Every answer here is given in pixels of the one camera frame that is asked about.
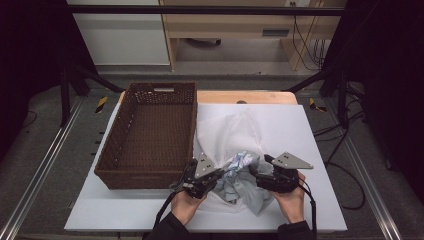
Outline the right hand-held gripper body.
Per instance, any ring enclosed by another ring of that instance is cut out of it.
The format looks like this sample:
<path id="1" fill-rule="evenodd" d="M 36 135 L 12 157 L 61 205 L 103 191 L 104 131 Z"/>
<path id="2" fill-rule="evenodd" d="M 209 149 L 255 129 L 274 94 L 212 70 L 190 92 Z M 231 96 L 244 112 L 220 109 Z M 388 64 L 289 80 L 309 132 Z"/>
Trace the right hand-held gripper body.
<path id="1" fill-rule="evenodd" d="M 289 193 L 299 186 L 299 169 L 313 169 L 313 165 L 299 157 L 284 152 L 272 161 L 273 170 L 270 174 L 263 174 L 266 178 L 263 182 L 257 182 L 257 186 L 263 189 Z"/>

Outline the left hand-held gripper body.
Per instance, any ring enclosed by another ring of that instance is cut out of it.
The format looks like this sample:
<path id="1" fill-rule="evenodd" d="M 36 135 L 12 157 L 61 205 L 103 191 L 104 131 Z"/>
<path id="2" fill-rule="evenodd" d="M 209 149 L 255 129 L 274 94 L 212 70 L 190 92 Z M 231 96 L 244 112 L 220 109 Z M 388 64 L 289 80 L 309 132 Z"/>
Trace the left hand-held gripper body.
<path id="1" fill-rule="evenodd" d="M 220 169 L 201 153 L 184 170 L 182 187 L 190 197 L 201 199 L 215 188 L 219 178 Z"/>

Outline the light grey printed shirt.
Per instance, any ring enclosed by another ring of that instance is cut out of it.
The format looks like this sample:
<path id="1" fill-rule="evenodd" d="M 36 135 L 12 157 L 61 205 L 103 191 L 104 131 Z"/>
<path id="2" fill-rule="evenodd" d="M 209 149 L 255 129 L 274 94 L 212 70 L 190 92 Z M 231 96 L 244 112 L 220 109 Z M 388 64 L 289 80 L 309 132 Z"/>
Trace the light grey printed shirt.
<path id="1" fill-rule="evenodd" d="M 259 167 L 260 156 L 250 151 L 237 153 L 224 165 L 224 174 L 213 192 L 225 203 L 227 211 L 239 212 L 247 207 L 259 215 L 272 203 L 272 194 L 257 186 L 254 172 Z"/>

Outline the white cloth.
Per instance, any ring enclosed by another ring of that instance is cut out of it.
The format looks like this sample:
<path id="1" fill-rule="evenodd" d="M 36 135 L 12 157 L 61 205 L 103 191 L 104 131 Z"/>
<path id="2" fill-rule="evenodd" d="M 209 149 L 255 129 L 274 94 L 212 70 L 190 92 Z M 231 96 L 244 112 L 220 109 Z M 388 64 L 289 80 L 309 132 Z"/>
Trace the white cloth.
<path id="1" fill-rule="evenodd" d="M 250 151 L 260 156 L 260 167 L 264 166 L 264 145 L 261 130 L 253 117 L 253 112 L 243 110 L 224 117 L 211 118 L 197 122 L 197 143 L 200 150 L 209 157 L 216 168 L 224 169 L 224 165 L 242 151 Z M 226 210 L 225 203 L 213 192 L 200 207 L 210 212 L 238 213 Z"/>

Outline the brown woven basket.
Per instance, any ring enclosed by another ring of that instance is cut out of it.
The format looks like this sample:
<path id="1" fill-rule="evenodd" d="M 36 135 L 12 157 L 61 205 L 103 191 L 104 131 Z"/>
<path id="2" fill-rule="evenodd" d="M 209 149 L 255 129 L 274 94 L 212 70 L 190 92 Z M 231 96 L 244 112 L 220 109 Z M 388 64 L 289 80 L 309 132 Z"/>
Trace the brown woven basket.
<path id="1" fill-rule="evenodd" d="M 131 84 L 94 173 L 111 190 L 167 188 L 193 157 L 196 117 L 194 82 Z"/>

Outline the person's right hand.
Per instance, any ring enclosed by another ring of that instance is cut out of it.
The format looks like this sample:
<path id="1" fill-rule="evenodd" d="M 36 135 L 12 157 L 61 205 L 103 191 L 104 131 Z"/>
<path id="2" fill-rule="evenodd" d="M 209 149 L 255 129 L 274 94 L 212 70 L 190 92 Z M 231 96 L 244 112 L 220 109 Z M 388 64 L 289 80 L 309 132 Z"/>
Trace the person's right hand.
<path id="1" fill-rule="evenodd" d="M 304 218 L 304 191 L 297 187 L 290 193 L 278 193 L 271 191 L 278 205 L 289 223 L 299 223 Z"/>

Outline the person's left hand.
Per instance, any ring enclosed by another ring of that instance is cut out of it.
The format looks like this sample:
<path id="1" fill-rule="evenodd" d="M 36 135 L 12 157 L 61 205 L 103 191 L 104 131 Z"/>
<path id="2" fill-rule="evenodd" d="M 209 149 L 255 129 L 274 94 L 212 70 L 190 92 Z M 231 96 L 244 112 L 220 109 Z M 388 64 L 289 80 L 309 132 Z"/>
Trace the person's left hand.
<path id="1" fill-rule="evenodd" d="M 193 198 L 185 191 L 181 191 L 171 201 L 171 212 L 183 225 L 186 225 L 191 221 L 206 198 L 207 196 L 203 196 L 200 199 Z"/>

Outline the white board table cover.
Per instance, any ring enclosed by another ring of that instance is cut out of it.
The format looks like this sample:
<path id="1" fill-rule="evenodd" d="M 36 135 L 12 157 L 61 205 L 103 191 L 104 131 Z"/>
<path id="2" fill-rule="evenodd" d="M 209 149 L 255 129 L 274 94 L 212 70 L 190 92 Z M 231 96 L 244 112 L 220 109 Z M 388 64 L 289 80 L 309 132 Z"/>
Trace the white board table cover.
<path id="1" fill-rule="evenodd" d="M 197 119 L 225 117 L 242 110 L 250 110 L 257 121 L 265 153 L 276 157 L 287 151 L 312 165 L 303 174 L 316 201 L 317 230 L 345 231 L 347 226 L 304 108 L 286 104 L 201 104 Z M 167 189 L 110 190 L 90 171 L 64 229 L 149 231 L 168 195 Z M 193 233 L 270 233 L 285 221 L 273 202 L 260 215 L 248 209 L 238 213 L 198 210 L 187 229 Z"/>

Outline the yellow black tape strip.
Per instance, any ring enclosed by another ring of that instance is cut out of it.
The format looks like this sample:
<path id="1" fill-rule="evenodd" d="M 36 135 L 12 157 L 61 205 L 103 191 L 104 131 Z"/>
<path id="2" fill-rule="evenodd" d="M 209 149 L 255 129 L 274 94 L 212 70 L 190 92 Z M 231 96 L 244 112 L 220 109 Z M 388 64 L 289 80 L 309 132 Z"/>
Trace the yellow black tape strip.
<path id="1" fill-rule="evenodd" d="M 107 96 L 101 97 L 101 99 L 99 100 L 98 105 L 96 107 L 95 113 L 101 113 L 102 112 L 107 100 L 108 100 Z"/>
<path id="2" fill-rule="evenodd" d="M 312 109 L 312 110 L 317 110 L 317 111 L 320 111 L 320 112 L 327 112 L 327 108 L 322 107 L 322 106 L 317 106 L 316 102 L 313 98 L 309 98 L 309 106 L 310 106 L 310 109 Z"/>

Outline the black metal stand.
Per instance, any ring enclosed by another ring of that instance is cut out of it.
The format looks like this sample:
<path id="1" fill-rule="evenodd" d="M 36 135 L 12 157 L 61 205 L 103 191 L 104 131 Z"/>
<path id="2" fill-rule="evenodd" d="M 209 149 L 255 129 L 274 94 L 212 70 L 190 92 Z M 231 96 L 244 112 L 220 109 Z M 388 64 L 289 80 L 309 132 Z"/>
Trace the black metal stand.
<path id="1" fill-rule="evenodd" d="M 349 121 L 347 116 L 346 107 L 346 96 L 347 96 L 347 74 L 342 68 L 328 67 L 318 73 L 308 77 L 306 80 L 290 87 L 287 92 L 296 93 L 303 88 L 315 83 L 319 80 L 323 80 L 324 83 L 319 89 L 319 94 L 322 97 L 329 97 L 335 91 L 337 94 L 337 119 L 341 127 L 347 129 L 349 127 Z"/>
<path id="2" fill-rule="evenodd" d="M 72 86 L 78 96 L 87 96 L 90 92 L 90 89 L 86 83 L 86 79 L 91 79 L 115 93 L 122 93 L 124 91 L 123 88 L 112 84 L 106 79 L 100 77 L 97 73 L 89 71 L 82 66 L 65 66 L 60 73 L 62 107 L 62 120 L 60 124 L 61 127 L 64 127 L 71 118 L 69 86 Z"/>

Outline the beige wooden desk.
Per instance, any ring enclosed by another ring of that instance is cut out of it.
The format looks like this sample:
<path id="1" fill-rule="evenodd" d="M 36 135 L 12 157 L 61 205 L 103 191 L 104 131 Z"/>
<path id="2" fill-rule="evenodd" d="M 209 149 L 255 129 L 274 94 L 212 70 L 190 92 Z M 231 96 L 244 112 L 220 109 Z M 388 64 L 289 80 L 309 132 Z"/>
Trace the beige wooden desk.
<path id="1" fill-rule="evenodd" d="M 348 0 L 158 0 L 162 6 L 254 6 L 343 8 Z M 166 36 L 178 39 L 271 38 L 281 41 L 290 67 L 297 70 L 312 54 L 311 42 L 333 38 L 338 16 L 164 14 Z"/>

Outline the dark curtain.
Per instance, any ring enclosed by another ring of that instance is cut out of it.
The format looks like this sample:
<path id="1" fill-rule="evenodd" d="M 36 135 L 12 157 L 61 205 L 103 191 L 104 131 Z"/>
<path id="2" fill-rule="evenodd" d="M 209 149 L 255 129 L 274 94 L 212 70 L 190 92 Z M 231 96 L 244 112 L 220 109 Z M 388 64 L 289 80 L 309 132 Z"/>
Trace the dark curtain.
<path id="1" fill-rule="evenodd" d="M 347 0 L 325 63 L 364 87 L 386 157 L 424 201 L 424 0 Z"/>
<path id="2" fill-rule="evenodd" d="M 74 65 L 96 68 L 67 0 L 0 0 L 0 161 L 17 137 L 36 94 L 65 73 L 80 95 L 89 87 Z"/>

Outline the white cabinet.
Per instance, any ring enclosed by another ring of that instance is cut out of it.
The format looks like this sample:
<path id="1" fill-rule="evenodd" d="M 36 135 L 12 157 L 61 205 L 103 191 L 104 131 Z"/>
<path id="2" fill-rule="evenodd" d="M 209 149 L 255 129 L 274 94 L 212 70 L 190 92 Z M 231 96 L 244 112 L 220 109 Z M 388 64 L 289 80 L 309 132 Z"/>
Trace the white cabinet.
<path id="1" fill-rule="evenodd" d="M 102 65 L 168 65 L 160 14 L 74 14 L 92 60 Z"/>

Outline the aluminium floor rail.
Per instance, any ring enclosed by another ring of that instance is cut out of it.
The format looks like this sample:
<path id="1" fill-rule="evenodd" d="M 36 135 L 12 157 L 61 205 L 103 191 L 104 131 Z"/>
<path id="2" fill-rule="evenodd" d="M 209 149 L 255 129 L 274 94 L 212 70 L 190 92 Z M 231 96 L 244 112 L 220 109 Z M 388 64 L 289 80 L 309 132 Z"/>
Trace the aluminium floor rail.
<path id="1" fill-rule="evenodd" d="M 402 236 L 395 221 L 393 220 L 374 181 L 371 179 L 371 175 L 368 173 L 356 147 L 354 146 L 349 136 L 345 137 L 343 140 L 343 145 L 353 170 L 363 186 L 367 203 L 370 206 L 385 239 L 402 240 Z"/>
<path id="2" fill-rule="evenodd" d="M 85 101 L 84 97 L 77 97 L 71 108 L 70 117 L 65 124 L 59 128 L 48 151 L 44 155 L 40 165 L 23 193 L 20 201 L 14 209 L 12 215 L 4 227 L 0 230 L 0 240 L 14 240 L 24 222 L 29 210 L 31 209 L 40 189 L 42 188 L 51 167 L 55 163 L 60 150 L 65 143 L 75 120 L 77 119 L 81 106 Z"/>

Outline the black horizontal frame bar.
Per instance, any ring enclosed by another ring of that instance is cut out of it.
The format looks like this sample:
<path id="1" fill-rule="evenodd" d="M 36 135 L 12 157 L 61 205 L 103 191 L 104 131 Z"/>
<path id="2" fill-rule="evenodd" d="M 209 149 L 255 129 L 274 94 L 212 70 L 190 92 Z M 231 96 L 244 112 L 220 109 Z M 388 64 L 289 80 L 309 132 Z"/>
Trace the black horizontal frame bar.
<path id="1" fill-rule="evenodd" d="M 342 16 L 343 8 L 252 7 L 252 6 L 149 6 L 149 5 L 68 5 L 72 13 L 88 14 L 206 14 Z"/>

